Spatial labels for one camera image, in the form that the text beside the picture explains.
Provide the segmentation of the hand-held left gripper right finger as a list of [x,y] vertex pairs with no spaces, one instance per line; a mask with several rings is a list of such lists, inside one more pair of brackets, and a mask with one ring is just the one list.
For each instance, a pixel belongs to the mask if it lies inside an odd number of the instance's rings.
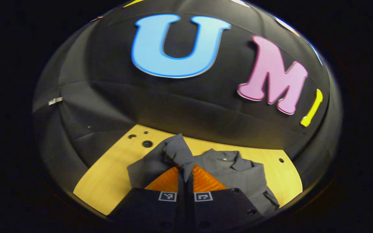
[[188,190],[188,215],[195,233],[235,233],[264,218],[241,189],[227,188],[198,165],[193,168]]

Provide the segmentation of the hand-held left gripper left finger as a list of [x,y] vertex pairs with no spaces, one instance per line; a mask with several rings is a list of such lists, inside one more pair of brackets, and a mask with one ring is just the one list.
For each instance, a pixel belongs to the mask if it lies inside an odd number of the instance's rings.
[[177,167],[133,188],[109,214],[117,233],[179,233],[185,225],[183,178]]

